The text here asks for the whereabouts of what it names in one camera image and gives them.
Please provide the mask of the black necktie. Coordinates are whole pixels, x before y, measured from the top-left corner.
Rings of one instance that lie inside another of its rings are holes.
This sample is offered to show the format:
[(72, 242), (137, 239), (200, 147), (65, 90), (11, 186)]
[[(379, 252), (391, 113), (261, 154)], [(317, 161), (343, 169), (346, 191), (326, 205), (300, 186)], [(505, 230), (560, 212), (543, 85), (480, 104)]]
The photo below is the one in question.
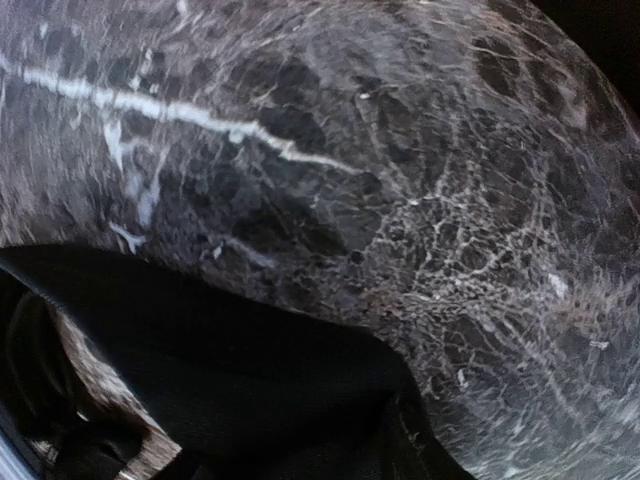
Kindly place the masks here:
[(1, 475), (112, 479), (149, 428), (110, 417), (54, 318), (87, 334), (178, 444), (162, 479), (464, 479), (375, 336), (73, 245), (1, 252)]

